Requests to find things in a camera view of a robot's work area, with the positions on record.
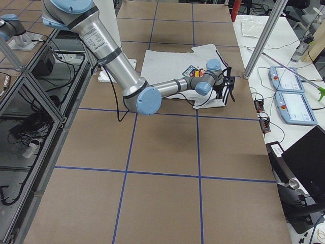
white cloth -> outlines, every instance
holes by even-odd
[[[164,81],[183,77],[182,73],[190,65],[201,69],[205,68],[207,61],[212,58],[220,60],[216,53],[217,49],[213,44],[193,47],[192,50],[193,53],[155,52],[146,50],[141,76],[146,78],[149,84],[155,85]],[[208,93],[205,96],[199,95],[195,90],[183,91],[182,94],[184,94],[188,100],[195,101],[193,106],[195,109],[224,107],[229,94],[229,89],[227,89],[227,87],[223,89],[222,96],[224,99],[216,99],[215,91],[213,91],[212,94]],[[184,99],[184,97],[179,94],[172,95],[168,98]]]

white table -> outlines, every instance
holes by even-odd
[[[258,39],[253,37],[243,37],[242,36],[242,30],[241,30],[241,23],[242,20],[245,19],[252,19],[252,20],[259,20],[264,23],[267,22],[268,16],[246,16],[246,15],[238,15],[236,18],[236,22],[234,23],[234,29],[238,41],[239,46],[247,46],[247,47],[255,47],[257,44]],[[286,44],[290,44],[294,42],[293,44],[280,48],[280,49],[271,49],[274,47],[281,47]],[[289,23],[284,17],[280,17],[278,20],[266,46],[264,49],[264,52],[268,54],[269,56],[275,58],[277,61],[281,62],[282,64],[288,65],[290,67],[303,67],[305,65],[308,65],[308,63],[303,63],[301,61],[297,63],[290,62],[290,58],[292,54],[294,53],[296,47],[298,46],[299,41],[290,27]],[[243,60],[244,66],[247,65],[250,56],[252,54],[251,51],[247,50],[246,47],[240,47],[241,49],[241,56]],[[249,85],[250,87],[253,87],[257,90],[258,93],[261,93],[265,98],[273,96],[273,92],[271,90],[268,90],[261,86],[261,81],[257,74],[258,67],[270,67],[273,65],[277,65],[273,61],[269,60],[267,57],[261,55],[259,60],[257,61],[257,64],[252,72],[252,74],[249,77]],[[261,75],[261,78],[263,80],[263,85],[266,87],[269,87],[273,89],[273,86],[269,80],[268,76],[268,69],[260,68],[259,73]],[[321,76],[319,75],[317,69],[313,64],[306,66],[304,68],[298,69],[298,73],[302,76],[306,77],[309,80],[314,79],[321,79]],[[317,85],[320,85],[322,87],[325,87],[325,84],[323,82],[316,83]],[[319,94],[318,90],[312,87],[311,85],[304,83],[304,88],[306,90],[305,95],[307,96],[308,102],[311,106],[311,108],[320,108],[325,107],[325,99],[323,99],[321,102],[318,102]],[[291,145],[293,145],[296,141],[298,141],[302,136],[304,136],[308,131],[310,131],[313,127],[311,126],[296,126],[296,125],[288,125],[286,124],[283,119],[280,116],[280,113],[278,112],[278,109],[276,107],[276,102],[272,102],[272,98],[265,100],[265,111],[268,115],[270,115],[270,109],[271,112],[271,122],[275,123],[279,127],[281,127],[285,132],[285,139],[281,143],[281,146],[284,150],[288,149]],[[316,116],[316,119],[318,121],[318,124],[325,128],[325,109],[324,110],[315,110],[314,114]],[[270,125],[271,132],[267,133],[265,135],[265,143],[273,142],[273,141],[281,141],[283,137],[283,133],[274,125]]]

brown cardboard floor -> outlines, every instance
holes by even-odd
[[[40,2],[0,8],[49,34]],[[118,24],[138,72],[146,49],[213,43],[234,75],[243,73],[223,5],[124,2]],[[93,76],[24,243],[290,243],[246,80],[237,78],[234,96],[199,111],[163,101],[158,114],[119,123],[110,84]]]

black monitor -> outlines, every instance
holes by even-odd
[[[315,202],[325,202],[325,130],[314,127],[282,157]]]

robot label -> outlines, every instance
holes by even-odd
[[[107,42],[105,41],[104,37],[95,27],[84,34],[82,39],[92,52],[97,52],[98,50],[107,46]]]

